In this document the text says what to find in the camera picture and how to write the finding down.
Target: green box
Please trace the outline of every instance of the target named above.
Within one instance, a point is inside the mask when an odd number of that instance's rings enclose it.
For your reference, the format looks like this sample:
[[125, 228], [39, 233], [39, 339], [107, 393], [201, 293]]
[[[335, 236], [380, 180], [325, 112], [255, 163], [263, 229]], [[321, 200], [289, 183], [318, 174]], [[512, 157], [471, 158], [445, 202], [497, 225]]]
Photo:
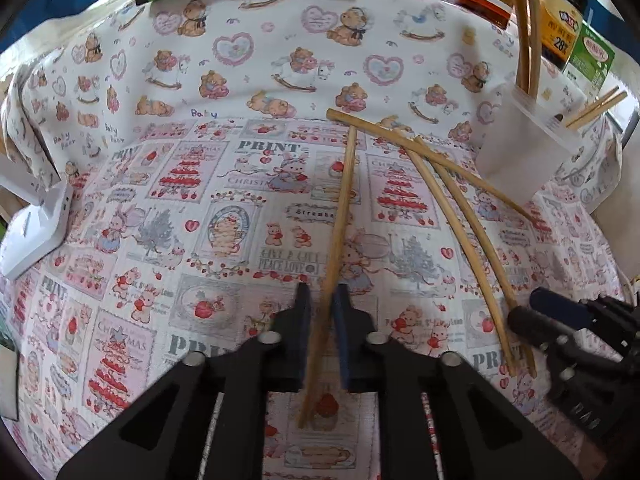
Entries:
[[589, 101], [593, 101], [609, 74], [616, 53], [588, 25], [575, 40], [574, 51], [564, 67], [564, 74], [575, 82]]

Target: tablecloth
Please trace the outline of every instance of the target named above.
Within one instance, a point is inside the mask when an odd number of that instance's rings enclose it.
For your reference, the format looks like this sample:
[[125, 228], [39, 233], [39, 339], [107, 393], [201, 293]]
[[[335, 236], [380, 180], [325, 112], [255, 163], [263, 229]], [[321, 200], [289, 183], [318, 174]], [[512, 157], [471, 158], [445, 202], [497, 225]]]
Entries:
[[[53, 478], [187, 351], [236, 348], [297, 282], [318, 290], [346, 143], [344, 126], [321, 120], [328, 107], [422, 134], [474, 171], [468, 141], [499, 113], [516, 51], [508, 34], [437, 0], [163, 0], [126, 7], [25, 69], [2, 106], [15, 157], [76, 188], [62, 247], [0, 288], [21, 348], [20, 420], [8, 427], [36, 469]], [[547, 70], [540, 99], [564, 114], [583, 101]], [[620, 295], [572, 188], [536, 194], [535, 228], [458, 185], [523, 303], [540, 285]], [[379, 330], [431, 356], [460, 352], [577, 459], [582, 436], [544, 399], [542, 357], [535, 380], [509, 377], [430, 192], [402, 150], [362, 133], [340, 275]], [[270, 395], [266, 479], [378, 475], [375, 396], [345, 393], [337, 358], [324, 364], [304, 430], [300, 396]]]

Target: chopstick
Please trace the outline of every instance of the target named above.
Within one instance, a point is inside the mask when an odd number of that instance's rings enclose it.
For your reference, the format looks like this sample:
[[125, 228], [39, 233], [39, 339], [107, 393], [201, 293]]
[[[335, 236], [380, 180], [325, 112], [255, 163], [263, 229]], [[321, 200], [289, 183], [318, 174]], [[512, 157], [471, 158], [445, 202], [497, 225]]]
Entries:
[[326, 111], [326, 118], [329, 119], [330, 121], [337, 121], [339, 123], [355, 126], [357, 129], [362, 130], [368, 133], [369, 135], [372, 135], [374, 137], [383, 137], [384, 139], [389, 140], [390, 142], [398, 146], [402, 146], [406, 150], [412, 150], [418, 153], [419, 155], [426, 157], [427, 159], [429, 159], [430, 162], [436, 162], [437, 164], [444, 166], [448, 170], [451, 170], [459, 174], [473, 186], [479, 187], [480, 189], [484, 189], [486, 192], [499, 198], [505, 204], [510, 206], [512, 209], [516, 210], [518, 213], [520, 213], [522, 216], [524, 216], [524, 218], [526, 218], [530, 222], [536, 222], [536, 219], [533, 218], [533, 216], [527, 213], [521, 206], [516, 204], [503, 192], [495, 189], [494, 186], [482, 180], [480, 177], [474, 175], [470, 171], [467, 171], [464, 168], [461, 168], [455, 162], [451, 162], [448, 158], [437, 154], [427, 146], [418, 144], [417, 142], [411, 139], [407, 139], [403, 137], [401, 134], [398, 134], [396, 132], [383, 128], [382, 126], [377, 126], [376, 124], [369, 123], [369, 121], [365, 121], [359, 117], [345, 114], [344, 112], [339, 112], [338, 110], [334, 110], [333, 108], [329, 108]]
[[516, 85], [523, 92], [529, 93], [529, 21], [527, 19], [527, 0], [513, 0], [518, 21], [518, 71], [516, 73]]
[[529, 19], [531, 21], [531, 70], [529, 73], [529, 96], [538, 98], [540, 86], [540, 66], [542, 64], [542, 39], [540, 37], [540, 0], [529, 0]]
[[[426, 145], [422, 137], [415, 137], [414, 141], [423, 146]], [[466, 221], [469, 222], [471, 229], [476, 235], [476, 238], [478, 239], [478, 242], [480, 243], [484, 254], [486, 254], [486, 257], [489, 260], [491, 268], [494, 270], [495, 277], [498, 279], [498, 283], [500, 283], [500, 287], [502, 288], [502, 292], [504, 293], [504, 299], [507, 303], [507, 307], [509, 308], [509, 310], [517, 307], [518, 300], [516, 298], [515, 292], [513, 291], [513, 287], [511, 286], [511, 282], [509, 281], [507, 274], [504, 272], [504, 267], [500, 262], [500, 258], [498, 258], [498, 254], [495, 252], [494, 245], [491, 243], [491, 240], [489, 240], [489, 237], [486, 234], [484, 227], [482, 227], [482, 224], [480, 223], [476, 212], [470, 206], [469, 202], [466, 200], [466, 197], [464, 196], [462, 191], [460, 191], [460, 188], [454, 182], [453, 178], [450, 176], [447, 170], [435, 162], [432, 162], [431, 165], [433, 166], [433, 169], [436, 170], [436, 173], [438, 173], [438, 176], [440, 177], [443, 184], [451, 193], [453, 200], [455, 200], [458, 204], [460, 210], [462, 211], [462, 214], [466, 218]], [[533, 352], [531, 351], [529, 345], [524, 345], [524, 355], [525, 359], [527, 360], [529, 375], [535, 379], [538, 375], [536, 371], [536, 361], [533, 357]]]
[[344, 169], [340, 181], [340, 195], [338, 195], [338, 209], [335, 214], [334, 230], [331, 233], [329, 245], [329, 259], [326, 265], [324, 282], [320, 293], [320, 303], [316, 318], [314, 319], [311, 337], [309, 340], [309, 352], [306, 361], [306, 378], [302, 410], [298, 417], [298, 427], [304, 428], [308, 421], [313, 401], [316, 396], [318, 380], [320, 378], [322, 355], [329, 338], [331, 326], [331, 296], [340, 277], [342, 265], [342, 246], [349, 219], [349, 202], [351, 199], [351, 184], [353, 182], [353, 168], [356, 159], [356, 143], [358, 131], [355, 126], [349, 127], [347, 147], [344, 151]]
[[581, 117], [583, 117], [584, 115], [586, 115], [587, 113], [591, 112], [592, 110], [595, 110], [598, 106], [600, 106], [602, 103], [606, 102], [608, 99], [611, 99], [613, 97], [613, 95], [620, 89], [619, 86], [615, 86], [613, 87], [611, 90], [609, 90], [606, 94], [604, 94], [602, 97], [599, 97], [598, 99], [596, 99], [593, 103], [591, 103], [590, 105], [585, 106], [582, 110], [580, 110], [574, 117], [570, 118], [570, 119], [566, 119], [563, 121], [563, 126], [565, 127], [569, 127], [572, 125], [572, 123], [575, 123], [575, 121], [577, 121], [578, 119], [580, 119]]
[[446, 216], [453, 233], [456, 235], [456, 238], [466, 255], [469, 266], [476, 276], [476, 280], [478, 280], [478, 285], [480, 286], [480, 290], [482, 291], [482, 295], [484, 296], [484, 300], [486, 301], [486, 306], [489, 309], [489, 313], [494, 320], [495, 330], [498, 333], [498, 339], [500, 340], [500, 347], [502, 348], [505, 360], [507, 361], [509, 375], [511, 377], [515, 377], [518, 369], [517, 362], [511, 351], [509, 336], [507, 335], [507, 331], [504, 327], [502, 312], [500, 310], [500, 307], [498, 306], [497, 301], [495, 301], [491, 285], [489, 284], [489, 280], [486, 278], [486, 275], [484, 273], [482, 261], [480, 260], [478, 253], [476, 253], [476, 250], [473, 248], [473, 245], [471, 245], [469, 238], [466, 236], [465, 229], [462, 226], [462, 222], [456, 215], [456, 212], [453, 211], [449, 200], [440, 188], [435, 177], [428, 170], [426, 164], [422, 160], [422, 157], [413, 150], [407, 150], [407, 155], [414, 164], [415, 169], [418, 170], [418, 173], [420, 173], [420, 176], [424, 180], [424, 183], [429, 187], [429, 190], [431, 191], [433, 197], [436, 199], [436, 202], [440, 205], [442, 212]]
[[620, 92], [618, 95], [609, 99], [606, 102], [600, 101], [599, 106], [595, 107], [593, 110], [587, 113], [583, 113], [583, 115], [581, 115], [580, 118], [576, 119], [573, 123], [571, 123], [568, 126], [568, 128], [570, 130], [579, 130], [581, 127], [591, 123], [591, 121], [597, 119], [602, 114], [606, 113], [607, 111], [611, 110], [614, 106], [622, 102], [624, 99], [626, 99], [627, 95], [628, 94], [626, 92]]

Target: soy sauce bottle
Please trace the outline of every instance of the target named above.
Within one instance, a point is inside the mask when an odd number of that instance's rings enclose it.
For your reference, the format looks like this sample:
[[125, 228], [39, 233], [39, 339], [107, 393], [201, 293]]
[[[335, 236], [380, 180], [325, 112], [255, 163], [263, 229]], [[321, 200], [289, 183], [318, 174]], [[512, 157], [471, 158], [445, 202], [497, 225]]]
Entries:
[[588, 0], [542, 0], [542, 56], [563, 69], [580, 33]]

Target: white plastic holder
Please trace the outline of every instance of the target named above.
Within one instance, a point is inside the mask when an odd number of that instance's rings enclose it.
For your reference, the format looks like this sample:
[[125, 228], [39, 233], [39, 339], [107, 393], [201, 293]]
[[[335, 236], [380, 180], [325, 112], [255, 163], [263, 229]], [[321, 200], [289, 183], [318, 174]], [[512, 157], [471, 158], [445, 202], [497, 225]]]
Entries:
[[0, 245], [0, 274], [16, 280], [64, 241], [73, 188], [62, 180], [47, 190], [8, 158], [0, 160], [0, 186], [31, 203], [14, 215]]
[[524, 205], [580, 150], [583, 141], [511, 82], [476, 157], [482, 178]]

